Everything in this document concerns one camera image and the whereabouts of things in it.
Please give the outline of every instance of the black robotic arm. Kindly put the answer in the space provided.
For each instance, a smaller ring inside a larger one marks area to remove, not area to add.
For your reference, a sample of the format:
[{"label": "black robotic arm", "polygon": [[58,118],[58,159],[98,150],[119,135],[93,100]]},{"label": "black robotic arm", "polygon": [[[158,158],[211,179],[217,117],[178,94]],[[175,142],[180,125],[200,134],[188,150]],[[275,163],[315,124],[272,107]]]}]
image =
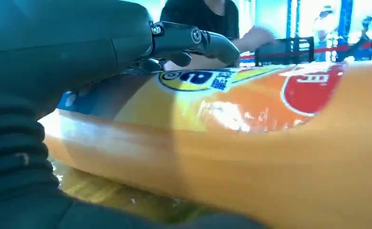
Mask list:
[{"label": "black robotic arm", "polygon": [[[65,196],[37,122],[63,92],[149,58],[185,50],[224,62],[239,55],[218,34],[160,25],[161,32],[144,7],[119,0],[0,0],[0,229],[166,228]],[[225,215],[176,228],[257,226]]]}]

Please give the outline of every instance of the bright background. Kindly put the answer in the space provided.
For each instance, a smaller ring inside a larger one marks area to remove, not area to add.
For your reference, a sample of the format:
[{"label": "bright background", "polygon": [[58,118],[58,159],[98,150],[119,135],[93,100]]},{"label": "bright background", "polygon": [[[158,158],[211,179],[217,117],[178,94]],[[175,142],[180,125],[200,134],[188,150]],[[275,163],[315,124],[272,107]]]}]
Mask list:
[{"label": "bright background", "polygon": [[[166,0],[127,0],[144,5],[158,21]],[[278,38],[285,38],[287,31],[288,0],[233,0],[239,9],[240,33],[245,34],[252,25],[264,25],[274,31]],[[331,5],[336,12],[337,22],[341,11],[341,0],[300,0],[300,36],[312,36],[312,25],[323,5]],[[372,0],[353,0],[351,19],[352,34],[358,34],[362,29],[362,20],[372,16]],[[295,20],[291,21],[294,33]]]}]

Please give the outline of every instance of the robotic finger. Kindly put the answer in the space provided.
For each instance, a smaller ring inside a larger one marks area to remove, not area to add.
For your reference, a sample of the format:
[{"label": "robotic finger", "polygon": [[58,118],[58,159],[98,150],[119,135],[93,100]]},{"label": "robotic finger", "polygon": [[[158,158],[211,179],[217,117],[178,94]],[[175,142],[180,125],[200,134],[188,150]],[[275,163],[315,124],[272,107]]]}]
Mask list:
[{"label": "robotic finger", "polygon": [[163,21],[153,25],[152,35],[151,56],[171,60],[179,66],[187,66],[191,61],[184,52],[217,58],[225,64],[236,61],[240,54],[226,37],[194,26]]}]

